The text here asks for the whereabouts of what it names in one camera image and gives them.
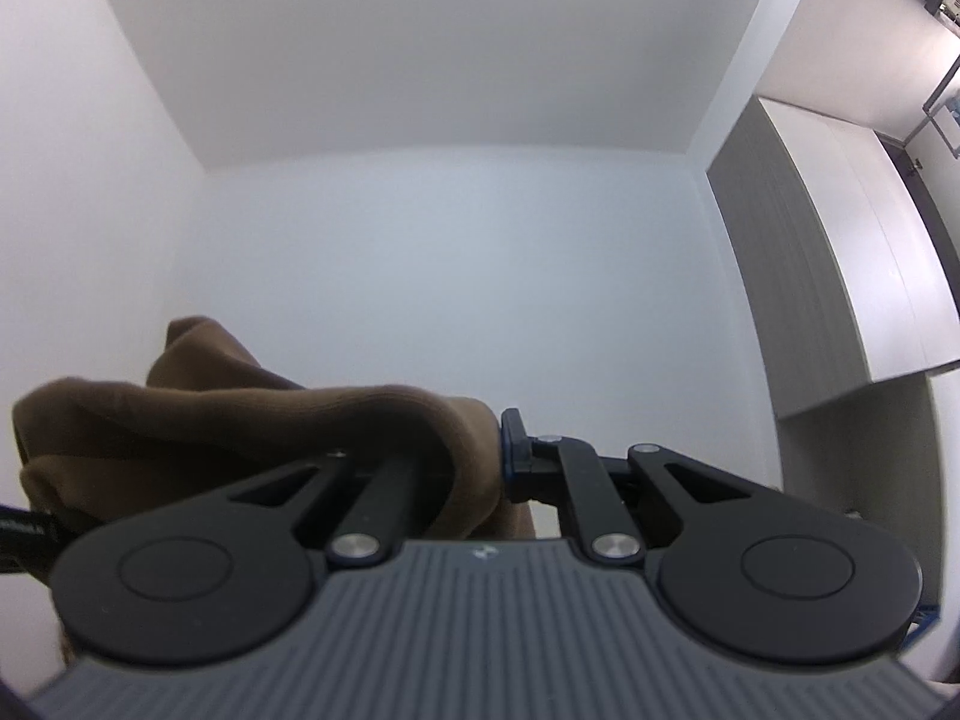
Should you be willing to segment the brown zip hoodie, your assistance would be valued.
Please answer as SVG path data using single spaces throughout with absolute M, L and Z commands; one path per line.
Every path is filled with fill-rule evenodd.
M 304 388 L 217 322 L 182 319 L 144 383 L 60 379 L 11 411 L 41 536 L 16 551 L 52 590 L 70 658 L 183 673 L 283 640 L 331 575 L 415 541 L 528 539 L 485 403 L 407 385 Z M 389 561 L 334 566 L 332 533 L 389 455 L 418 463 Z

